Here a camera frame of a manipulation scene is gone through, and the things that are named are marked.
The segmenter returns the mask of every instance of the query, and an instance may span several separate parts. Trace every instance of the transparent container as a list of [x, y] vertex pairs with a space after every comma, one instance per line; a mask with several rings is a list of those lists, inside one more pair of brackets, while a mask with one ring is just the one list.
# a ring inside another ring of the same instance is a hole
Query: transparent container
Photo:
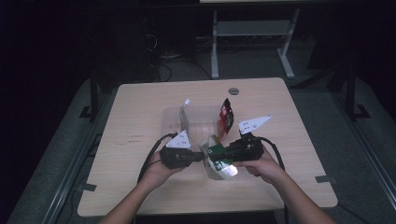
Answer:
[[[210, 135], [219, 136], [219, 113], [221, 105], [189, 105], [186, 107], [186, 117], [189, 122], [188, 137], [191, 150], [200, 151], [199, 146], [207, 142]], [[180, 107], [165, 108], [161, 134], [180, 133]]]

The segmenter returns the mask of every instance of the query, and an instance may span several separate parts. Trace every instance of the wooden table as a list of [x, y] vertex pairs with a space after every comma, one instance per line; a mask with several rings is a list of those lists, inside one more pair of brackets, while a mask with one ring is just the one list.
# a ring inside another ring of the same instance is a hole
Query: wooden table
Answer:
[[[230, 88], [237, 88], [239, 94], [231, 95]], [[272, 115], [254, 134], [277, 145], [287, 172], [315, 203], [320, 207], [336, 206], [331, 184], [316, 180], [316, 176], [326, 174], [284, 81], [254, 78], [122, 85], [87, 180], [96, 189], [84, 190], [78, 207], [81, 216], [105, 215], [135, 186], [145, 158], [162, 136], [163, 110], [181, 106], [186, 98], [191, 100], [191, 106], [221, 105], [230, 99], [235, 123], [225, 146], [239, 138], [239, 120]], [[239, 169], [239, 174], [229, 180], [212, 180], [207, 178], [203, 164], [194, 162], [153, 191], [138, 214], [280, 208], [283, 202], [276, 190], [245, 169]]]

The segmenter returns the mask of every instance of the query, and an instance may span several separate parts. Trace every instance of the cable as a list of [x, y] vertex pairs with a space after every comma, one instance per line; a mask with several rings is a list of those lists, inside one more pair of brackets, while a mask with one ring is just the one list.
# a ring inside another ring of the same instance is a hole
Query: cable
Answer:
[[[98, 140], [98, 138], [99, 138], [99, 136], [102, 136], [102, 135], [103, 135], [102, 133], [98, 133], [98, 134], [95, 136], [95, 138], [93, 139], [92, 144], [91, 144], [90, 148], [88, 149], [88, 152], [87, 152], [87, 154], [86, 154], [86, 156], [85, 156], [85, 158], [84, 158], [84, 161], [83, 161], [83, 162], [81, 163], [81, 165], [78, 167], [77, 174], [79, 174], [79, 172], [81, 171], [82, 167], [84, 166], [85, 161], [86, 161], [89, 157], [94, 157], [94, 156], [95, 156], [95, 155], [92, 155], [91, 153], [93, 152], [93, 150], [94, 150], [96, 147], [99, 146], [100, 140]], [[76, 175], [75, 179], [73, 180], [72, 188], [73, 188], [73, 186], [75, 185], [76, 180], [77, 180], [77, 175]], [[73, 191], [73, 193], [72, 193], [72, 191], [70, 190], [70, 191], [67, 193], [67, 196], [66, 196], [65, 201], [67, 202], [67, 200], [69, 199], [70, 196], [71, 196], [72, 199], [73, 199], [74, 193], [75, 193], [74, 191]], [[62, 205], [61, 211], [64, 210], [65, 205], [66, 205], [66, 203], [64, 203], [64, 204]], [[72, 209], [71, 209], [72, 211], [71, 211], [70, 217], [73, 215], [73, 202], [72, 202], [72, 204], [71, 204], [71, 207], [72, 207]]]
[[183, 56], [183, 55], [181, 55], [181, 54], [163, 55], [163, 56], [160, 57], [160, 59], [163, 59], [163, 60], [172, 60], [172, 59], [175, 59], [175, 58], [179, 58], [179, 57], [181, 57], [181, 56]]
[[158, 71], [158, 70], [156, 70], [157, 71], [157, 73], [158, 73], [158, 79], [159, 79], [159, 81], [163, 81], [163, 82], [167, 82], [167, 81], [169, 81], [170, 79], [171, 79], [171, 77], [172, 77], [172, 69], [170, 68], [170, 67], [168, 67], [168, 66], [166, 66], [165, 64], [163, 64], [163, 63], [160, 63], [160, 64], [158, 64], [159, 66], [162, 66], [162, 67], [164, 67], [164, 68], [166, 68], [167, 70], [168, 70], [168, 78], [166, 79], [166, 80], [164, 80], [163, 81], [163, 79], [161, 78], [161, 73]]
[[151, 160], [152, 155], [154, 154], [155, 150], [157, 150], [158, 146], [160, 145], [161, 141], [167, 137], [176, 137], [177, 133], [168, 133], [166, 135], [164, 135], [162, 138], [160, 138], [154, 145], [154, 147], [152, 147], [151, 151], [149, 152], [148, 156], [146, 157], [145, 162], [143, 163], [142, 169], [140, 170], [140, 174], [139, 177], [137, 178], [137, 183], [139, 183], [139, 181], [142, 179], [143, 174], [146, 172], [146, 169], [153, 163], [149, 164], [149, 161]]
[[197, 48], [196, 48], [197, 51], [201, 51], [203, 49], [207, 49], [207, 48], [211, 47], [210, 44], [212, 43], [212, 37], [203, 36], [203, 37], [197, 37], [196, 39], [197, 40], [201, 40], [201, 39], [205, 40], [205, 39], [207, 39], [205, 43], [197, 45]]
[[[88, 177], [88, 175], [84, 175], [84, 176], [78, 181], [77, 186], [79, 186], [79, 185], [81, 184], [82, 180], [84, 180], [84, 179], [87, 178], [87, 177]], [[72, 193], [72, 195], [70, 196], [71, 209], [70, 209], [69, 218], [68, 218], [68, 219], [66, 220], [66, 222], [65, 222], [66, 224], [69, 223], [70, 218], [73, 216], [73, 197], [74, 197], [75, 193], [76, 193], [76, 190], [74, 190], [73, 193]]]
[[280, 168], [282, 168], [282, 170], [286, 171], [285, 165], [283, 164], [283, 161], [282, 161], [282, 157], [280, 156], [279, 150], [277, 150], [277, 147], [274, 143], [272, 143], [270, 140], [268, 140], [264, 137], [254, 137], [253, 140], [262, 140], [262, 141], [268, 143], [276, 154], [277, 162], [279, 162]]
[[150, 163], [148, 166], [146, 166], [146, 170], [147, 170], [152, 164], [155, 164], [155, 163], [157, 163], [157, 162], [159, 162], [159, 161], [161, 161], [161, 159], [159, 159], [159, 160], [157, 160], [157, 161], [154, 161], [154, 162]]
[[155, 37], [155, 35], [146, 35], [146, 37], [151, 37], [152, 39], [155, 40], [154, 46], [152, 48], [148, 48], [148, 50], [152, 52], [155, 48], [157, 48], [158, 45], [157, 37]]
[[[270, 140], [268, 140], [264, 137], [254, 137], [253, 140], [262, 140], [262, 141], [268, 143], [276, 154], [277, 162], [279, 163], [280, 168], [282, 168], [282, 170], [286, 171], [285, 164], [283, 164], [282, 157], [280, 156], [279, 150], [277, 150], [277, 147], [274, 143], [272, 143]], [[286, 206], [286, 204], [284, 205], [283, 209], [285, 211], [285, 223], [289, 223], [289, 209]]]
[[184, 61], [184, 60], [183, 60], [183, 61], [182, 61], [182, 60], [180, 60], [180, 61], [171, 61], [171, 62], [167, 62], [167, 63], [192, 63], [192, 64], [198, 66], [199, 68], [201, 68], [201, 69], [205, 72], [205, 74], [206, 74], [206, 76], [209, 78], [209, 80], [213, 80], [212, 76], [210, 76], [210, 75], [206, 72], [206, 70], [205, 70], [200, 64], [198, 64], [198, 63], [191, 62], [191, 61]]
[[235, 54], [237, 52], [247, 50], [249, 48], [249, 45], [244, 46], [243, 44], [239, 43], [240, 41], [234, 41], [234, 39], [230, 39], [227, 42], [223, 41], [223, 43], [218, 44], [219, 54]]

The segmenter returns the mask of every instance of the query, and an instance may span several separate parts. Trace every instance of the white triangle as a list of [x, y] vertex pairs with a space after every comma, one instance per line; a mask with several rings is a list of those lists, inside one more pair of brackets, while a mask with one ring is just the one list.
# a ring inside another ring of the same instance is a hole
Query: white triangle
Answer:
[[260, 128], [270, 118], [271, 116], [264, 116], [256, 119], [239, 121], [239, 131], [241, 131], [241, 134], [251, 133], [254, 130]]
[[171, 141], [166, 144], [167, 147], [175, 147], [175, 148], [190, 148], [190, 140], [187, 136], [186, 130], [178, 134]]

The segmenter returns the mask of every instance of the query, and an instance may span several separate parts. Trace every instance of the human hand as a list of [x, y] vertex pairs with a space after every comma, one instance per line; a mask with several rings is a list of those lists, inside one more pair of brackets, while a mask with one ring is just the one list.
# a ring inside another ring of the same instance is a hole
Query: human hand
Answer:
[[183, 168], [177, 169], [168, 169], [162, 162], [160, 152], [155, 152], [151, 160], [148, 163], [148, 168], [146, 172], [143, 174], [142, 179], [139, 181], [138, 185], [144, 186], [147, 190], [152, 191], [169, 178], [169, 176], [182, 171]]
[[246, 167], [247, 171], [255, 176], [260, 176], [265, 182], [274, 184], [275, 179], [284, 173], [265, 146], [262, 146], [264, 153], [256, 161], [235, 161], [236, 167]]

